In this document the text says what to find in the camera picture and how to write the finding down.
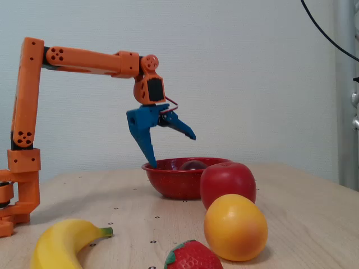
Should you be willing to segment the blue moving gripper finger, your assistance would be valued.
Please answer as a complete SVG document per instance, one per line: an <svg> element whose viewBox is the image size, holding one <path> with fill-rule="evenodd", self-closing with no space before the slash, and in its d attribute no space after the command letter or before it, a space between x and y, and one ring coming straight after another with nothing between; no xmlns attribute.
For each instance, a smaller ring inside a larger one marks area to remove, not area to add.
<svg viewBox="0 0 359 269"><path fill-rule="evenodd" d="M183 121L181 121L174 111L160 114L160 126L169 127L183 133L185 136L192 140L196 140L196 135L194 134L193 130Z"/></svg>

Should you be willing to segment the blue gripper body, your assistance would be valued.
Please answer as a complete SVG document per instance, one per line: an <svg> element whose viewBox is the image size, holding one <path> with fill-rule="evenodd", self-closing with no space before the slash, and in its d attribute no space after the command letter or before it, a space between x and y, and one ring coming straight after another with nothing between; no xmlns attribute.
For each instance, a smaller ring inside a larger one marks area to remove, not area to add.
<svg viewBox="0 0 359 269"><path fill-rule="evenodd" d="M169 104L142 105L137 109L126 112L130 130L143 130L155 127L159 122L160 112L166 110Z"/></svg>

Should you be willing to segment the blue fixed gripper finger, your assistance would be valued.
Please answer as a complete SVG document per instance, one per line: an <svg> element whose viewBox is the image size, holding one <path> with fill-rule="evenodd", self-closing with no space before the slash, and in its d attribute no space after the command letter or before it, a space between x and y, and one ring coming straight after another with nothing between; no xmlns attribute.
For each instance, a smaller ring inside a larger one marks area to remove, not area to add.
<svg viewBox="0 0 359 269"><path fill-rule="evenodd" d="M144 128L144 129L131 128L130 132L133 138L135 139L135 141L137 142L142 153L146 157L147 161L149 162L149 164L152 166L152 168L156 169L157 161L151 143L150 128Z"/></svg>

